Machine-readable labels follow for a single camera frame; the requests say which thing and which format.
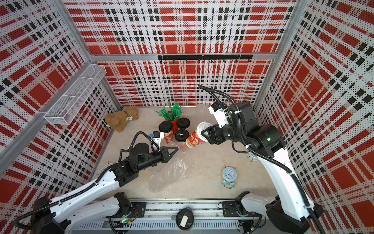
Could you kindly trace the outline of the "white lid milk tea cup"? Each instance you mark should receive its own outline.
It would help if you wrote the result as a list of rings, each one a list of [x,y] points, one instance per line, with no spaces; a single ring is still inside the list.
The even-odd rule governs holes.
[[[194,132],[192,132],[189,136],[189,138],[186,140],[186,145],[189,147],[189,148],[194,148],[200,144],[203,144],[203,143],[206,143],[203,139],[202,139],[202,134],[201,134],[201,127],[203,124],[210,124],[209,122],[207,121],[204,121],[204,122],[201,122],[200,124],[197,125],[196,129]]]

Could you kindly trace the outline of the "clear plastic carrier bag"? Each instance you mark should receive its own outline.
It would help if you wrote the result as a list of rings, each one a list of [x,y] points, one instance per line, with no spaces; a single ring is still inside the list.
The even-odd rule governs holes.
[[[174,156],[168,163],[159,164],[150,177],[149,190],[153,193],[187,178],[192,172],[192,159],[183,155]]]

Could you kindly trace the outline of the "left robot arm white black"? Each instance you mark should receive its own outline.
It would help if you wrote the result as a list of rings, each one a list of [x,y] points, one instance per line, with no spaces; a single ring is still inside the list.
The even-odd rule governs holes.
[[[101,217],[128,216],[135,208],[124,192],[102,202],[94,200],[135,180],[142,170],[167,163],[178,150],[178,147],[161,146],[150,152],[148,144],[139,143],[126,151],[128,157],[105,168],[98,178],[65,195],[40,198],[34,209],[16,218],[13,225],[33,234],[67,234]]]

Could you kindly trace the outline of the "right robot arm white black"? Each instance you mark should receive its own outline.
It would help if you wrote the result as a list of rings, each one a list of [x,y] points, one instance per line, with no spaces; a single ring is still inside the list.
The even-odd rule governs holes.
[[[225,141],[234,144],[243,139],[247,149],[244,153],[250,159],[261,162],[278,193],[272,198],[242,192],[234,203],[237,214],[247,216],[257,213],[260,217],[267,217],[280,231],[291,234],[304,234],[310,228],[308,221],[312,220],[318,231],[324,234],[319,221],[324,210],[303,189],[279,130],[269,124],[261,126],[247,102],[228,106],[216,101],[208,109],[217,123],[197,132],[211,145]]]

